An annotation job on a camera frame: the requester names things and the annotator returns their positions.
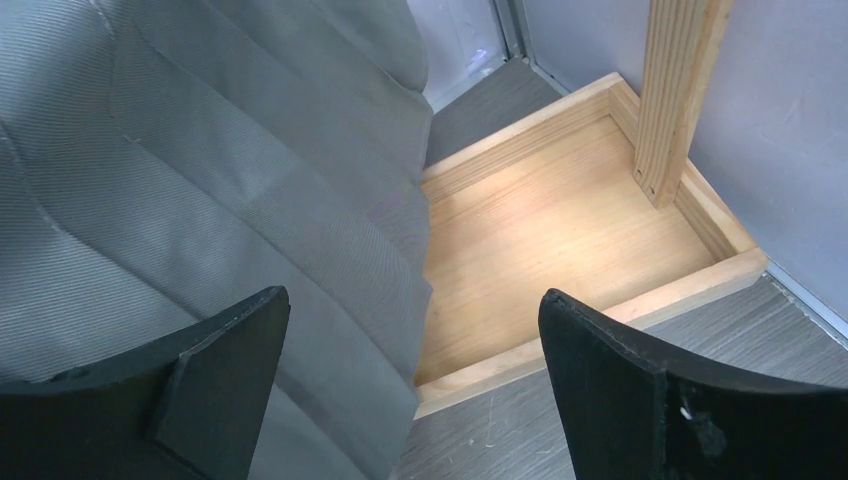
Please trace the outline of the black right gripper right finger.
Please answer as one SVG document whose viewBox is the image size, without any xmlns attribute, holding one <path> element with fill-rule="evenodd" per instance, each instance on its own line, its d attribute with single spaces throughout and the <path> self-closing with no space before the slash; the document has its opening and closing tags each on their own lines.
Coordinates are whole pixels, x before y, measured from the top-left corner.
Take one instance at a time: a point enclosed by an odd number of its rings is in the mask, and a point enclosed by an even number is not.
<svg viewBox="0 0 848 480">
<path fill-rule="evenodd" d="M 763 375 L 557 289 L 540 339 L 579 479 L 843 479 L 847 392 Z"/>
</svg>

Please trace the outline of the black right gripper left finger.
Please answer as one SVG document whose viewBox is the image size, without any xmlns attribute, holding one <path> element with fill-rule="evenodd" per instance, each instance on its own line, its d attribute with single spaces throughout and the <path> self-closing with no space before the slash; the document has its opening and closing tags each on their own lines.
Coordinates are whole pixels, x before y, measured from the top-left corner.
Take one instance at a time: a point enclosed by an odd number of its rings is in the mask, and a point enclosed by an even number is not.
<svg viewBox="0 0 848 480">
<path fill-rule="evenodd" d="M 1 387 L 5 479 L 244 479 L 290 315 L 285 288 L 40 382 Z"/>
</svg>

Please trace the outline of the grey pleated skirt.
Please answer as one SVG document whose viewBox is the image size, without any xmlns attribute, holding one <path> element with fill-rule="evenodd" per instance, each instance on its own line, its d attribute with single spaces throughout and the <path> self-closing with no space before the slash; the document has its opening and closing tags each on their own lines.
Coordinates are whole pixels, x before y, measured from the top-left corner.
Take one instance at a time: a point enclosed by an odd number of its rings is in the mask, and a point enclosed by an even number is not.
<svg viewBox="0 0 848 480">
<path fill-rule="evenodd" d="M 426 79 L 404 1 L 3 2 L 2 379 L 281 285 L 251 477 L 389 478 L 431 295 Z"/>
</svg>

